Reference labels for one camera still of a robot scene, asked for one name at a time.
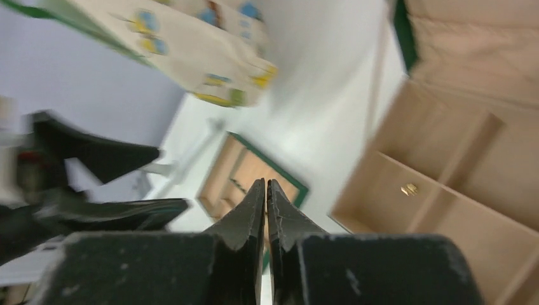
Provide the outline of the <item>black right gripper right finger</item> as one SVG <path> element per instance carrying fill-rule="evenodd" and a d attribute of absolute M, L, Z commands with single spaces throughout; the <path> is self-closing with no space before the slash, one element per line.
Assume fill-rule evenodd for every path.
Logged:
<path fill-rule="evenodd" d="M 330 234 L 266 196 L 275 304 L 482 304 L 460 249 L 439 234 Z"/>

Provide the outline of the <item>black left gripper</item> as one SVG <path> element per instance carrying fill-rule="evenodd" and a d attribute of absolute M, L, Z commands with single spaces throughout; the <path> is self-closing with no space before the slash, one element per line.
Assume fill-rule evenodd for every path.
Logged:
<path fill-rule="evenodd" d="M 65 160 L 78 159 L 102 184 L 150 164 L 160 150 L 86 133 L 49 111 L 32 115 L 33 143 L 1 139 L 1 265 L 56 237 L 85 231 L 162 231 L 185 199 L 42 204 L 48 191 L 76 197 Z"/>

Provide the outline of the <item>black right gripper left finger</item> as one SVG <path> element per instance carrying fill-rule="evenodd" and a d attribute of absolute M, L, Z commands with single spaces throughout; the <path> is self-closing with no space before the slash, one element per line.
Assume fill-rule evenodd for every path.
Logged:
<path fill-rule="evenodd" d="M 32 304 L 259 304 L 265 181 L 199 233 L 76 233 Z"/>

